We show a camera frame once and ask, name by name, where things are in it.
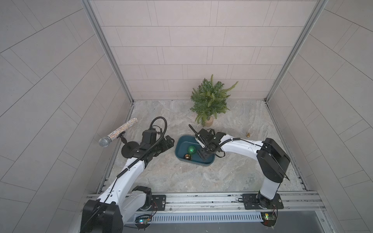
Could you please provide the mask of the green glitter ball ornament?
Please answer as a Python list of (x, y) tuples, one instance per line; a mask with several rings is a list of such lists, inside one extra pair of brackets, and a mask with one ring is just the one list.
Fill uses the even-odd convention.
[(194, 155), (197, 152), (197, 149), (195, 146), (191, 145), (191, 146), (188, 146), (187, 151), (189, 155)]

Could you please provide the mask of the copper ball ornament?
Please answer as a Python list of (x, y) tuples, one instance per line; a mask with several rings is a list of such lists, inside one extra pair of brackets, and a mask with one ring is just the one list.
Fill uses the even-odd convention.
[(192, 159), (192, 155), (190, 155), (190, 154), (185, 154), (184, 159), (190, 161), (190, 160)]

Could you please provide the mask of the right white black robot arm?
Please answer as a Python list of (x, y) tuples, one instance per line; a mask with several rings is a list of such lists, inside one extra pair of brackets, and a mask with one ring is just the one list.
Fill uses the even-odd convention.
[(282, 201), (277, 193), (286, 175), (290, 164), (290, 157), (271, 138), (264, 141), (250, 141), (239, 137), (233, 137), (226, 133), (214, 130), (201, 129), (197, 132), (191, 125), (190, 129), (195, 133), (195, 139), (201, 148), (197, 154), (203, 160), (217, 156), (218, 152), (233, 152), (256, 160), (262, 170), (265, 179), (254, 198), (241, 198), (246, 206), (259, 205), (263, 209), (283, 209)]

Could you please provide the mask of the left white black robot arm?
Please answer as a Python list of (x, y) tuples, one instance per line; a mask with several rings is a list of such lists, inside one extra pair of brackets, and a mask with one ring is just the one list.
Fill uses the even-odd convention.
[(124, 143), (121, 153), (127, 159), (125, 167), (98, 199), (85, 203), (80, 232), (121, 233), (137, 210), (150, 209), (151, 189), (133, 184), (154, 157), (174, 146), (174, 139), (165, 132), (151, 127), (143, 132), (141, 143), (121, 138)]

